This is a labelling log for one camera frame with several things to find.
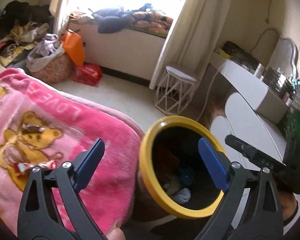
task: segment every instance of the white stool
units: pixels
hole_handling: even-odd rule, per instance
[[[190,104],[198,82],[199,77],[193,71],[176,64],[166,66],[158,84],[154,106],[166,115],[181,114]]]

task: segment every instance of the white cable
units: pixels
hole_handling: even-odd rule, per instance
[[[210,89],[212,87],[212,84],[214,82],[214,79],[216,78],[216,76],[218,75],[218,73],[220,72],[220,69],[223,67],[223,65],[219,66],[218,70],[216,71],[216,73],[213,75],[212,79],[211,79],[211,82],[210,82],[210,85],[209,85],[209,88],[208,88],[208,91],[207,91],[207,96],[206,96],[206,101],[203,105],[203,108],[202,108],[202,111],[200,112],[198,118],[196,119],[196,121],[198,122],[199,119],[201,118],[201,116],[203,115],[203,112],[204,110],[206,109],[206,106],[207,106],[207,103],[208,103],[208,97],[209,97],[209,93],[210,93]]]

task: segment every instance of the baseboard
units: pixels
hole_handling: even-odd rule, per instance
[[[120,78],[120,79],[123,79],[123,80],[126,80],[126,81],[130,81],[132,83],[135,83],[135,84],[138,84],[138,85],[141,85],[141,86],[145,86],[145,87],[148,87],[150,85],[150,80],[140,78],[140,77],[137,77],[137,76],[134,76],[134,75],[130,75],[130,74],[127,74],[127,73],[124,73],[124,72],[121,72],[121,71],[118,71],[118,70],[114,70],[114,69],[111,69],[111,68],[107,68],[107,67],[100,66],[100,68],[101,68],[103,74],[113,76],[113,77],[116,77],[116,78]]]

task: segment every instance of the pink blanket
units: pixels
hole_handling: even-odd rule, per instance
[[[127,218],[133,204],[142,136],[138,125],[115,110],[68,98],[16,69],[0,73],[0,216],[15,234],[26,178],[15,172],[13,163],[54,159],[59,166],[87,150],[96,138],[104,140],[106,150],[88,187],[80,192],[88,211],[106,232],[114,221]],[[26,134],[22,124],[45,130]],[[72,228],[60,196],[55,196],[65,226]]]

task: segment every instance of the beige curtain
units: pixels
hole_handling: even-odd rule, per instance
[[[49,10],[55,17],[53,33],[60,35],[67,27],[69,15],[71,13],[71,0],[51,0]]]
[[[184,0],[174,20],[154,70],[149,88],[154,89],[164,67],[177,63],[204,76],[219,39],[231,0]]]

